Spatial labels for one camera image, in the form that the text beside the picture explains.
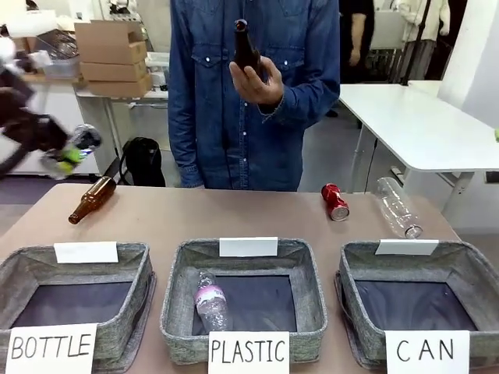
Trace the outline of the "person torso denim shirt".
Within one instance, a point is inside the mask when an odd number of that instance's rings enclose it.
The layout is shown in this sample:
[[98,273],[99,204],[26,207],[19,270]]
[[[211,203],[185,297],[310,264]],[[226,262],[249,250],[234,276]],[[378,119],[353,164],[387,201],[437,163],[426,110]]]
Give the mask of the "person torso denim shirt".
[[265,122],[235,90],[237,19],[260,57],[286,78],[338,75],[338,0],[171,0],[171,90],[193,100],[197,163],[205,189],[294,192],[308,129]]

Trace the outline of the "black backpack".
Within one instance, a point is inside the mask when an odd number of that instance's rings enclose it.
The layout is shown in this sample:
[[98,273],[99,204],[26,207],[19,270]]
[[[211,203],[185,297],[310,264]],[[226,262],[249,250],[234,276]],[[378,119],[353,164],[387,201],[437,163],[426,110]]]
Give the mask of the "black backpack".
[[161,161],[161,149],[155,140],[133,138],[125,144],[119,161],[120,181],[124,185],[165,187]]

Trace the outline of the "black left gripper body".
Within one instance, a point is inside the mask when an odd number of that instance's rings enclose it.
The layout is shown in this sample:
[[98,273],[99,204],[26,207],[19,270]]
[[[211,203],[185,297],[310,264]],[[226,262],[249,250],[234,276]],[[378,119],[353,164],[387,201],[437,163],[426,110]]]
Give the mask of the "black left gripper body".
[[26,156],[29,152],[61,150],[69,134],[50,115],[19,111],[15,115],[15,141],[19,143],[16,155]]

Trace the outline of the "grey fabric basket for plastic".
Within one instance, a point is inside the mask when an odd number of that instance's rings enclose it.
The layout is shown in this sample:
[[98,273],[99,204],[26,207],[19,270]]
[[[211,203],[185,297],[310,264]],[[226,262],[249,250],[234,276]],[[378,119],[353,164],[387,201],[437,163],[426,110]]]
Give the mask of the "grey fabric basket for plastic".
[[208,360],[208,336],[195,308],[201,271],[215,276],[235,331],[288,331],[290,362],[315,362],[327,328],[316,261],[301,239],[278,240],[276,256],[221,257],[214,238],[183,242],[175,252],[160,331],[172,362]]

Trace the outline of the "person left hand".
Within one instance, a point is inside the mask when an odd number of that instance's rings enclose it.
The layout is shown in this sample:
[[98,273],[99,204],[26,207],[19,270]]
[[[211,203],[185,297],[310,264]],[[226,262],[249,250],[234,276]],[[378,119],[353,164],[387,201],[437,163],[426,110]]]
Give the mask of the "person left hand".
[[267,57],[260,58],[260,67],[267,74],[264,82],[251,66],[241,70],[235,62],[229,64],[232,82],[239,96],[252,104],[278,105],[284,94],[281,72]]

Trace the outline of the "plastic bottle with pink label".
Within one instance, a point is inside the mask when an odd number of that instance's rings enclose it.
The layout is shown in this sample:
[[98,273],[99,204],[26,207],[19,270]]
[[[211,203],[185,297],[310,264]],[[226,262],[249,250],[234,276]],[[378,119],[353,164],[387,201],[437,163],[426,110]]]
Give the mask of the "plastic bottle with pink label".
[[219,287],[215,276],[206,270],[199,273],[194,303],[207,333],[230,329],[225,293]]

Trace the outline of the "large white table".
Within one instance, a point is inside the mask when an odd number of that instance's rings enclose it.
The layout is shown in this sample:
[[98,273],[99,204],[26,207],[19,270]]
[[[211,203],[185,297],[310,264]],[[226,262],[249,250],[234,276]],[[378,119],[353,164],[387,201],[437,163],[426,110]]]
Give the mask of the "large white table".
[[340,101],[362,124],[350,192],[372,138],[410,171],[460,175],[499,171],[494,129],[437,97],[397,84],[344,84]]

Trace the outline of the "crushed silver black Pepsi can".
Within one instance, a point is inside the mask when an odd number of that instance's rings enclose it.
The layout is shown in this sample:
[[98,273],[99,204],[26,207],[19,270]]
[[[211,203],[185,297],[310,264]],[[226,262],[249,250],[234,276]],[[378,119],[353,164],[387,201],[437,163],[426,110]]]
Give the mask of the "crushed silver black Pepsi can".
[[75,128],[72,143],[81,154],[89,155],[101,146],[102,138],[92,125],[83,124]]

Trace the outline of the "grey fabric basket for bottles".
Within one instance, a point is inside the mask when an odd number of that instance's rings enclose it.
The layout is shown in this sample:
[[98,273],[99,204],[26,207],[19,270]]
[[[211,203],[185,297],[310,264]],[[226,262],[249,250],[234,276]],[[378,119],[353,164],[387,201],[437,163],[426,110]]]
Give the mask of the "grey fabric basket for bottles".
[[149,248],[119,243],[115,263],[58,263],[51,246],[24,247],[0,263],[0,374],[12,328],[94,323],[92,374],[124,374],[139,350],[155,274]]

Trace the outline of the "grey fabric basket for cans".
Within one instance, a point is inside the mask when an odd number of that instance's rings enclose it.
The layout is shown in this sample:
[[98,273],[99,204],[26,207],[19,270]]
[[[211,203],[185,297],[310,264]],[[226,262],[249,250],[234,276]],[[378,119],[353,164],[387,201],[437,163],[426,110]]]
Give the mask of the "grey fabric basket for cans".
[[468,330],[470,366],[499,366],[499,272],[466,242],[437,242],[428,255],[381,242],[342,247],[335,288],[352,354],[386,368],[387,330]]

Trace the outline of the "flat closed cardboard box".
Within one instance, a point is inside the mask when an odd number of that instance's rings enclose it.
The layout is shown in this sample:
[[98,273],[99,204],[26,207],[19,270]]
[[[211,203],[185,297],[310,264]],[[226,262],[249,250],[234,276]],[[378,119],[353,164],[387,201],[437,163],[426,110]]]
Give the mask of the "flat closed cardboard box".
[[136,82],[89,82],[88,90],[102,97],[136,98],[143,97],[153,86],[149,74]]
[[81,62],[80,71],[89,82],[137,82],[147,74],[145,61],[132,65]]

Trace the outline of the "white card on plastic basket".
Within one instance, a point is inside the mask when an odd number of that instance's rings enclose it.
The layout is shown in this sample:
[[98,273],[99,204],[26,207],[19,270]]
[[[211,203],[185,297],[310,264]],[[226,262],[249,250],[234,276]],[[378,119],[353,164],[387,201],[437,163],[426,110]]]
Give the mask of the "white card on plastic basket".
[[278,255],[278,237],[220,238],[220,257],[272,257]]

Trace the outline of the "person right forearm denim sleeve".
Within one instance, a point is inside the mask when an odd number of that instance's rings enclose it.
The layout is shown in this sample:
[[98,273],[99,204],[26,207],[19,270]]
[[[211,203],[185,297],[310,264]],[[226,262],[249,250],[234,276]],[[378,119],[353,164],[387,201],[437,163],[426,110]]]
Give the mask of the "person right forearm denim sleeve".
[[173,90],[169,92],[168,97],[168,134],[181,186],[203,188],[204,181],[197,163],[193,100]]

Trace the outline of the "crushed red can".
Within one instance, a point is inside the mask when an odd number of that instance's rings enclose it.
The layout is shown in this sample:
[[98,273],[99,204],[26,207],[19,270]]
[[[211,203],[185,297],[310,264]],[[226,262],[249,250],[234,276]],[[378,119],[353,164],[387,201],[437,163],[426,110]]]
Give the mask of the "crushed red can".
[[340,189],[333,183],[327,183],[321,189],[327,215],[333,221],[344,221],[349,216],[349,206],[341,197]]

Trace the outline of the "brown glass bottle neck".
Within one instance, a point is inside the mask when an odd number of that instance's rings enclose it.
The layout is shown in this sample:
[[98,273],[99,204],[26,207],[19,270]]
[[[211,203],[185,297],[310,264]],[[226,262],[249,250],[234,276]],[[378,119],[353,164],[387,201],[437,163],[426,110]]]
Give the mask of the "brown glass bottle neck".
[[250,66],[262,78],[260,52],[253,47],[250,40],[249,27],[245,19],[237,19],[234,25],[235,54],[234,63],[241,69]]

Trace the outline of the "white desk under cardboard boxes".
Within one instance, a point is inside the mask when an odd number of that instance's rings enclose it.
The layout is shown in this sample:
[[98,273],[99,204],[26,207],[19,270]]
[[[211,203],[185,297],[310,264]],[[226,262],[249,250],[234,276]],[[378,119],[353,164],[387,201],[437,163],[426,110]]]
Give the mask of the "white desk under cardboard boxes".
[[168,92],[152,90],[144,97],[114,98],[80,88],[75,94],[84,121],[96,127],[103,139],[94,154],[100,174],[117,174],[125,143],[142,136],[158,143],[166,184],[172,187],[179,181],[168,138]]

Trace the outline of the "open cardboard box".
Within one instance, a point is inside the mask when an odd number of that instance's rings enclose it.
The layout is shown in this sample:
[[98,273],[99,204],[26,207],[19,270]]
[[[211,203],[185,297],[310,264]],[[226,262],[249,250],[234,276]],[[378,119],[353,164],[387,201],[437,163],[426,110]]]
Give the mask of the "open cardboard box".
[[132,65],[147,57],[146,41],[138,22],[76,23],[75,36],[81,62]]

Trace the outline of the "white card on bottle basket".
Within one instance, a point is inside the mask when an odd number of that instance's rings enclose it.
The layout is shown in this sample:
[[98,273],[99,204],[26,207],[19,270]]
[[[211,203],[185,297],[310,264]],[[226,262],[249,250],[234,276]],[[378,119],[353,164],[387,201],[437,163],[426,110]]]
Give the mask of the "white card on bottle basket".
[[117,242],[64,242],[54,244],[57,263],[117,263]]

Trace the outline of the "paper sign reading PLASTIC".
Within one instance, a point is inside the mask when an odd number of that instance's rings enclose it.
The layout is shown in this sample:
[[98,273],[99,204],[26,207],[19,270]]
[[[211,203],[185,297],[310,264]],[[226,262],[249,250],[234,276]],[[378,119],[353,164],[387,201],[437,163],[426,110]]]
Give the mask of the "paper sign reading PLASTIC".
[[287,331],[209,333],[207,374],[289,374]]

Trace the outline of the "clear plastic storage bin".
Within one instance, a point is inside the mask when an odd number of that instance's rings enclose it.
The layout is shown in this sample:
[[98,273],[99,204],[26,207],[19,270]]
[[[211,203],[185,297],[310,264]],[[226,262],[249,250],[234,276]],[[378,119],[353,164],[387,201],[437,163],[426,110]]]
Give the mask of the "clear plastic storage bin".
[[77,79],[80,77],[80,58],[53,60],[43,71],[49,79]]

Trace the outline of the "brown glass bottle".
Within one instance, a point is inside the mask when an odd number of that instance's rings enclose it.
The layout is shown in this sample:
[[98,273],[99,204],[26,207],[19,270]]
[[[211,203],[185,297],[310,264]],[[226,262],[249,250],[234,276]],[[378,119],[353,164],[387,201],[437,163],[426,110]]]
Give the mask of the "brown glass bottle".
[[100,209],[114,194],[116,183],[113,178],[99,178],[81,197],[78,207],[69,216],[71,224],[78,224],[88,214]]

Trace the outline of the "paper sign reading BOTTLE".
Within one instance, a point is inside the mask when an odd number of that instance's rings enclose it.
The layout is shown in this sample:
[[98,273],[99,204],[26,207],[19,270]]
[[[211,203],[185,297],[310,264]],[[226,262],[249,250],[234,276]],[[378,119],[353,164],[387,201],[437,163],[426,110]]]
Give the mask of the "paper sign reading BOTTLE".
[[15,327],[5,374],[91,374],[97,324]]

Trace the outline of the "person left forearm denim sleeve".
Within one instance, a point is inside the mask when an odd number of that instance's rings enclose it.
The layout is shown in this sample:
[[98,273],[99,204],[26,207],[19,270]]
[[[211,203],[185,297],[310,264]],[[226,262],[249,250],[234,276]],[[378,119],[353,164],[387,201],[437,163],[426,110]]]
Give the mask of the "person left forearm denim sleeve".
[[307,129],[325,116],[339,98],[338,75],[286,78],[284,93],[276,104],[259,104],[264,121],[275,122],[286,127]]

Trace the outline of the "background person in light clothes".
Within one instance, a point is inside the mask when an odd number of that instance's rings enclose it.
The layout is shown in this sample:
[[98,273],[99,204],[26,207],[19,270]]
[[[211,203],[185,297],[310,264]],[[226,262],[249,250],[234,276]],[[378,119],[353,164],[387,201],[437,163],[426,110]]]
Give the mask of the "background person in light clothes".
[[[415,50],[416,38],[423,21],[426,4],[430,3],[426,14],[424,29],[421,34],[418,50]],[[440,27],[440,11],[442,0],[399,0],[398,10],[405,20],[403,41],[405,42],[405,57],[402,72],[406,74],[411,57],[414,57],[409,73],[409,80],[425,78],[430,60],[436,45]]]

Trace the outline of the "paper sign reading CAN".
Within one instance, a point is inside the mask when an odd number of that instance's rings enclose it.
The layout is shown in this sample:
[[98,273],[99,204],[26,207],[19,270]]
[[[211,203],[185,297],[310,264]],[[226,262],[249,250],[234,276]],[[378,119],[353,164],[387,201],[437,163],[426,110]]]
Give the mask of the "paper sign reading CAN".
[[387,374],[469,374],[468,330],[387,330]]

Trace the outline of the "clear plastic bottle without label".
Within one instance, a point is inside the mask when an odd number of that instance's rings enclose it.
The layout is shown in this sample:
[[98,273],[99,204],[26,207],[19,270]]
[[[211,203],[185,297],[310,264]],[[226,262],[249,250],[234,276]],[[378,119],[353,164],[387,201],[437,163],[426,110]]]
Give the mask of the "clear plastic bottle without label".
[[391,177],[379,178],[374,193],[380,211],[391,230],[405,239],[418,239],[423,233],[412,200]]

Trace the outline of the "white card on can basket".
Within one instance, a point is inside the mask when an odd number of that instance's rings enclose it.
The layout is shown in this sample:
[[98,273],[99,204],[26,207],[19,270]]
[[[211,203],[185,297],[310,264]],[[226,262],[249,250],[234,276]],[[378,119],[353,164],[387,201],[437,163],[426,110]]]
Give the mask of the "white card on can basket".
[[436,239],[381,239],[376,256],[430,256],[439,241]]

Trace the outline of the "background person in black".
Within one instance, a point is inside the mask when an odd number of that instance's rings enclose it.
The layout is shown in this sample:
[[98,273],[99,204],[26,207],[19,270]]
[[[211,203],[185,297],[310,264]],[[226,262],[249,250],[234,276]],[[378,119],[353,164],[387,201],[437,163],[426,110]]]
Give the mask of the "background person in black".
[[345,69],[361,67],[374,32],[373,0],[340,0],[341,57]]

